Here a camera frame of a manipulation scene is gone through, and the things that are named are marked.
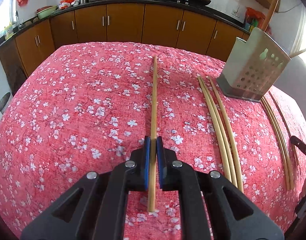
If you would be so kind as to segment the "thin bamboo chopstick four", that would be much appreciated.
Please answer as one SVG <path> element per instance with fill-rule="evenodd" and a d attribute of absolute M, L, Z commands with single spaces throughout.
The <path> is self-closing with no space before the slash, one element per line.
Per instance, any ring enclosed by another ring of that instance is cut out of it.
<path fill-rule="evenodd" d="M 287 121 L 286 121 L 286 119 L 284 117 L 284 114 L 283 114 L 282 110 L 280 109 L 280 106 L 279 106 L 277 100 L 272 95 L 271 91 L 269 91 L 268 93 L 269 93 L 270 97 L 272 98 L 275 106 L 277 107 L 277 110 L 278 110 L 278 112 L 279 112 L 279 114 L 280 114 L 280 116 L 282 118 L 282 121 L 284 122 L 284 125 L 286 127 L 287 132 L 288 132 L 288 135 L 289 135 L 289 137 L 291 139 L 291 136 L 292 136 L 291 135 L 291 131 L 290 131 L 288 123 L 287 123 Z M 295 146 L 293 144 L 291 144 L 291 149 L 293 151 L 293 155 L 294 155 L 294 158 L 295 158 L 296 165 L 299 166 L 299 159 L 298 159 L 297 151 L 296 151 Z"/>

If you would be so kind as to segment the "perforated beige utensil holder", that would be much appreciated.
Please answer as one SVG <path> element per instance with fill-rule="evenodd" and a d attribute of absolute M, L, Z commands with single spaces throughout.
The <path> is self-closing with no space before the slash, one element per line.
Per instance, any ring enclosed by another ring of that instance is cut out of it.
<path fill-rule="evenodd" d="M 247 41 L 236 38 L 216 81 L 227 97 L 259 102 L 290 60 L 267 33 L 256 27 Z"/>

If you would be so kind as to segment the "yellow detergent bottle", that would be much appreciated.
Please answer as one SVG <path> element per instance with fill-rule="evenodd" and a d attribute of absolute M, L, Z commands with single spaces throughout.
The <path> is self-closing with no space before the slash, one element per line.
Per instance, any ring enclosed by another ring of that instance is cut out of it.
<path fill-rule="evenodd" d="M 5 40 L 8 40 L 14 34 L 13 24 L 10 23 L 8 26 L 6 26 L 4 28 L 4 32 L 5 32 L 5 34 L 4 34 Z"/>

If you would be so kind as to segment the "window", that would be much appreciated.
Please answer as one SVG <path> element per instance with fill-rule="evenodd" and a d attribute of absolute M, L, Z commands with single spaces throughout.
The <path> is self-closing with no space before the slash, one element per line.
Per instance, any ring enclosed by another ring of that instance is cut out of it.
<path fill-rule="evenodd" d="M 301 4 L 301 16 L 299 18 L 299 26 L 293 43 L 291 54 L 306 48 L 306 7 Z M 295 57 L 300 58 L 306 66 L 306 52 Z"/>
<path fill-rule="evenodd" d="M 0 4 L 0 33 L 5 27 L 16 22 L 16 0 L 3 0 Z"/>

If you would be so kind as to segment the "thin bamboo chopstick one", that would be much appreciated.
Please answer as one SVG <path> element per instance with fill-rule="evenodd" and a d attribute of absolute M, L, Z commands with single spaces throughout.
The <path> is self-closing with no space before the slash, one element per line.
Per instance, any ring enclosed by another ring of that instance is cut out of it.
<path fill-rule="evenodd" d="M 148 199 L 147 211 L 155 210 L 156 199 L 156 142 L 157 142 L 157 57 L 154 57 L 153 84 L 152 84 L 152 107 L 150 128 L 150 161 L 148 172 Z"/>

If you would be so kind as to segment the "bamboo chopstick fifth row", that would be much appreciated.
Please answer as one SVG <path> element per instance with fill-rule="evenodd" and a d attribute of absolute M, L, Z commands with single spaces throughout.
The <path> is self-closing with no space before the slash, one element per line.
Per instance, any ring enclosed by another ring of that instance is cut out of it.
<path fill-rule="evenodd" d="M 236 142 L 235 142 L 235 139 L 234 139 L 231 123 L 229 121 L 226 109 L 225 109 L 224 104 L 223 104 L 223 102 L 221 100 L 221 97 L 220 97 L 220 95 L 218 93 L 216 85 L 214 85 L 213 80 L 212 80 L 212 78 L 210 76 L 208 77 L 208 79 L 209 79 L 209 81 L 210 81 L 210 83 L 212 85 L 213 91 L 215 93 L 215 96 L 216 96 L 216 98 L 218 100 L 218 103 L 219 103 L 219 106 L 220 106 L 220 109 L 221 109 L 221 112 L 222 112 L 222 116 L 224 117 L 224 122 L 226 124 L 227 134 L 229 136 L 229 141 L 230 141 L 230 144 L 231 144 L 231 149 L 232 149 L 232 154 L 233 154 L 235 175 L 237 177 L 237 184 L 238 184 L 237 187 L 238 187 L 238 189 L 241 192 L 244 192 L 244 184 L 243 184 L 243 180 L 242 180 L 240 158 L 239 158 Z"/>

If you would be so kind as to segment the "green basin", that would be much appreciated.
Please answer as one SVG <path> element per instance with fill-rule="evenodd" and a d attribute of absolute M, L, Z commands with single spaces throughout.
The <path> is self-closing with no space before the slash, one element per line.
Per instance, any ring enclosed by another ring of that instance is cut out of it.
<path fill-rule="evenodd" d="M 57 9 L 57 5 L 46 6 L 46 7 L 37 9 L 36 14 L 37 14 L 37 17 L 41 20 L 43 18 L 50 16 L 54 11 L 56 11 L 56 9 Z"/>

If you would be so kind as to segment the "red bags on counter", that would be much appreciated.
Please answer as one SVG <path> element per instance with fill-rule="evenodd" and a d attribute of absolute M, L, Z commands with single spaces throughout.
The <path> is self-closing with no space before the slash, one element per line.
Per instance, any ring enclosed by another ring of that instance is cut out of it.
<path fill-rule="evenodd" d="M 265 15 L 251 7 L 246 8 L 244 28 L 251 32 L 253 28 L 261 28 L 265 20 Z"/>

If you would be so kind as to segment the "bamboo chopstick third row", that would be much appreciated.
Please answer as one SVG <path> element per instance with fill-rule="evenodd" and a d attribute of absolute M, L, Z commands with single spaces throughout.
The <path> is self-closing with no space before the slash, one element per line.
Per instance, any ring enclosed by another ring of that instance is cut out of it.
<path fill-rule="evenodd" d="M 228 161 L 228 157 L 227 157 L 227 152 L 226 152 L 226 147 L 225 147 L 225 143 L 222 137 L 222 132 L 219 126 L 219 122 L 218 119 L 216 117 L 215 111 L 214 111 L 214 107 L 212 106 L 211 103 L 211 97 L 209 95 L 209 92 L 207 91 L 205 84 L 202 80 L 202 78 L 200 76 L 197 77 L 199 84 L 201 86 L 201 90 L 202 93 L 205 97 L 205 101 L 207 104 L 207 107 L 209 109 L 209 113 L 210 113 L 210 117 L 212 119 L 212 123 L 213 123 L 213 128 L 216 134 L 216 139 L 218 141 L 218 145 L 219 145 L 219 149 L 220 149 L 220 155 L 221 155 L 221 160 L 222 160 L 222 168 L 224 171 L 224 175 L 225 177 L 232 182 L 232 178 L 231 178 L 231 171 L 230 171 L 230 166 L 229 166 L 229 161 Z"/>

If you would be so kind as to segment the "window left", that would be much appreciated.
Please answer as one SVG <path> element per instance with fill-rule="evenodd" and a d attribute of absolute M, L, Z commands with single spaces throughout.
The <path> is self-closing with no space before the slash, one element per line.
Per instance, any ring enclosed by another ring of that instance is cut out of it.
<path fill-rule="evenodd" d="M 16 0 L 3 0 L 0 4 L 0 33 L 5 27 L 16 22 Z"/>

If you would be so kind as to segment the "red floral tablecloth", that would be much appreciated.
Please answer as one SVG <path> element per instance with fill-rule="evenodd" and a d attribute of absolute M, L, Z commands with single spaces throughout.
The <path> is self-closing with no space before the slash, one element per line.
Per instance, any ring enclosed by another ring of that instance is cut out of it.
<path fill-rule="evenodd" d="M 225 63 L 185 50 L 140 43 L 62 46 L 25 81 L 0 122 L 0 216 L 15 234 L 91 170 L 103 173 L 129 159 L 150 134 L 152 64 L 158 59 L 158 135 L 178 159 L 201 172 L 222 162 L 197 76 L 218 77 Z M 306 175 L 299 152 L 287 191 L 276 137 L 260 103 L 225 97 L 238 149 L 244 194 L 283 231 Z M 129 193 L 124 239 L 181 239 L 176 192 Z"/>

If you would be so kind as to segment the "brown lower kitchen cabinets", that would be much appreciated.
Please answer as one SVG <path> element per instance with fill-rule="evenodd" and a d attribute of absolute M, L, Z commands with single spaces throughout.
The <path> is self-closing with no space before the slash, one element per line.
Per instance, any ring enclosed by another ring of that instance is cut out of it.
<path fill-rule="evenodd" d="M 107 0 L 59 10 L 0 44 L 11 92 L 56 49 L 84 42 L 138 42 L 180 48 L 226 61 L 249 32 L 210 7 L 164 0 Z"/>

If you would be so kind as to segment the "window right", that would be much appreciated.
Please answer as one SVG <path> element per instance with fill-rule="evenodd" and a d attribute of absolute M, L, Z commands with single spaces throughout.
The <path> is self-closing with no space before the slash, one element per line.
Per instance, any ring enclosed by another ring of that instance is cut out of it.
<path fill-rule="evenodd" d="M 301 16 L 299 18 L 299 26 L 293 43 L 291 54 L 306 48 L 306 7 L 301 4 Z M 295 57 L 300 58 L 306 66 L 306 52 Z"/>

